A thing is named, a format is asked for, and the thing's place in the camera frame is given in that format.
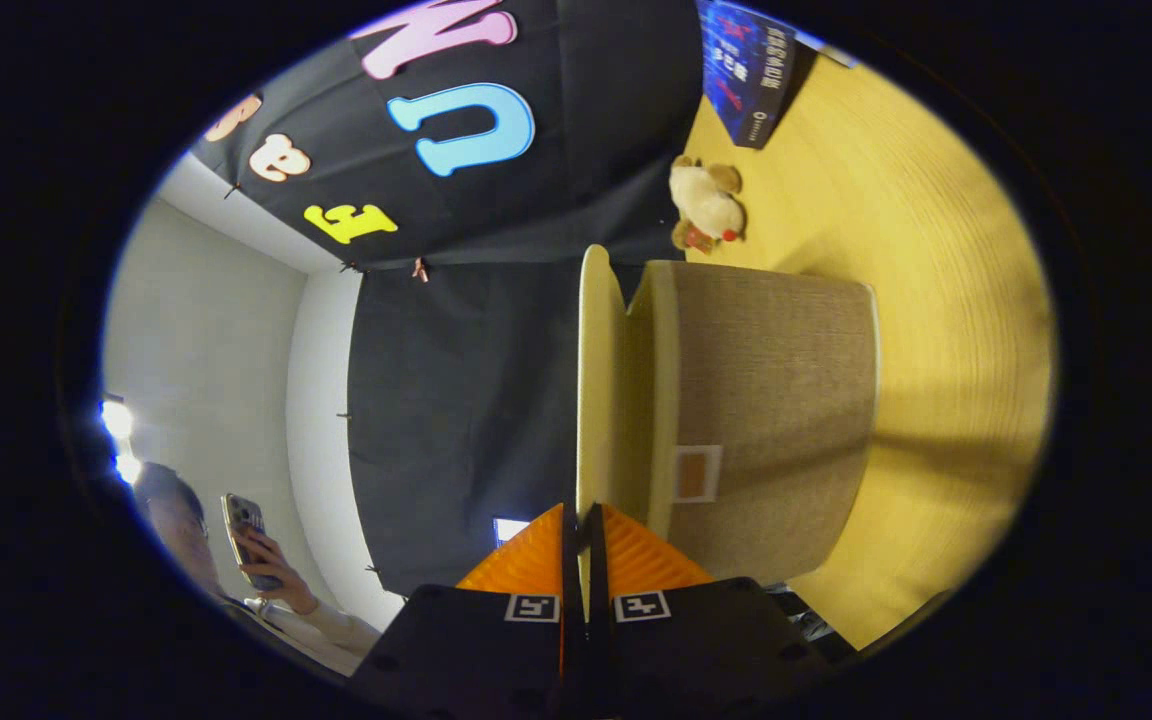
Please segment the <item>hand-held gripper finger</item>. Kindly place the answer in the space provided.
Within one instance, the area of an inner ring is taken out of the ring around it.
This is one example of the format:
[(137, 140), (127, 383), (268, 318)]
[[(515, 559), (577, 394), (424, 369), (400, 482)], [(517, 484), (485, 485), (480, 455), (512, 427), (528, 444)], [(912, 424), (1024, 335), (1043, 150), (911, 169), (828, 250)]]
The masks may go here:
[(408, 597), (351, 679), (387, 719), (568, 719), (582, 609), (573, 521), (553, 506), (454, 585)]
[(588, 515), (594, 719), (771, 719), (836, 675), (755, 579), (717, 579), (608, 503)]

